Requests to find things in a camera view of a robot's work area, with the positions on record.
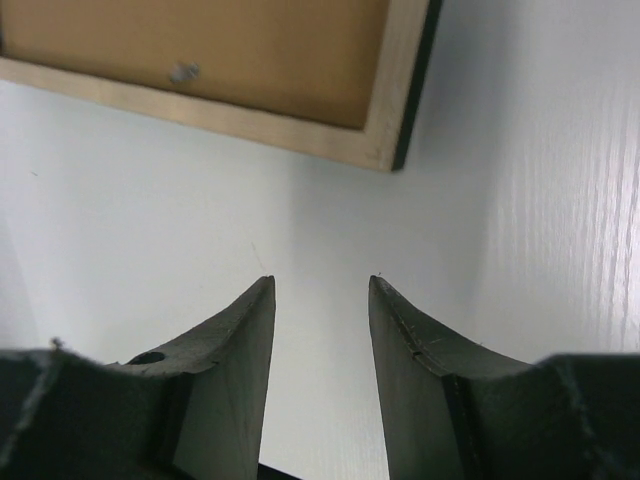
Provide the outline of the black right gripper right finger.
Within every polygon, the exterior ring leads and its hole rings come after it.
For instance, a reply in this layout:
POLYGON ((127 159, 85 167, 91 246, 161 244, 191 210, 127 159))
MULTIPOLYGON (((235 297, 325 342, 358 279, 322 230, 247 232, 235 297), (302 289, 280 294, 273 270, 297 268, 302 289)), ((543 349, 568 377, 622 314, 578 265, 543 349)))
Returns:
POLYGON ((393 479, 635 479, 639 358, 494 352, 370 279, 368 315, 393 479))

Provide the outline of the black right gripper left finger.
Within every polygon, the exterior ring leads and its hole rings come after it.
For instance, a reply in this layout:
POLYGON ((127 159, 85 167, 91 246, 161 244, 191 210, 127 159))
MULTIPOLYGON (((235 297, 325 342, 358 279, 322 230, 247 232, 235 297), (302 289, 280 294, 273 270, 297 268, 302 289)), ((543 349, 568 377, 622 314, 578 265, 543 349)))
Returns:
POLYGON ((275 280, 125 364, 60 346, 1 354, 5 479, 255 479, 275 280))

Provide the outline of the wooden picture frame black front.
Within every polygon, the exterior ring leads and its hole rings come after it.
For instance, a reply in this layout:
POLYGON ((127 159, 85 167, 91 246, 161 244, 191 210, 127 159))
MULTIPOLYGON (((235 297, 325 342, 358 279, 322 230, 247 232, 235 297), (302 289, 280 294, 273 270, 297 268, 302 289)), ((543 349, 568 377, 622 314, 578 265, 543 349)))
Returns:
POLYGON ((342 128, 2 58, 1 77, 118 110, 380 172, 406 161, 440 1, 393 1, 365 125, 342 128))

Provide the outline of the brown frame backing board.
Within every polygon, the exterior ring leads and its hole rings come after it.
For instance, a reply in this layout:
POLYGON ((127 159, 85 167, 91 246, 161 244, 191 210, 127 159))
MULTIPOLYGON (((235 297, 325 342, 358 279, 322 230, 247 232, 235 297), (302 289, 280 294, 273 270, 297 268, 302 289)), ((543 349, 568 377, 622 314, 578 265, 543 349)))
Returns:
POLYGON ((5 56, 335 126, 364 125, 385 1, 5 1, 5 56), (172 84, 176 63, 199 76, 172 84))

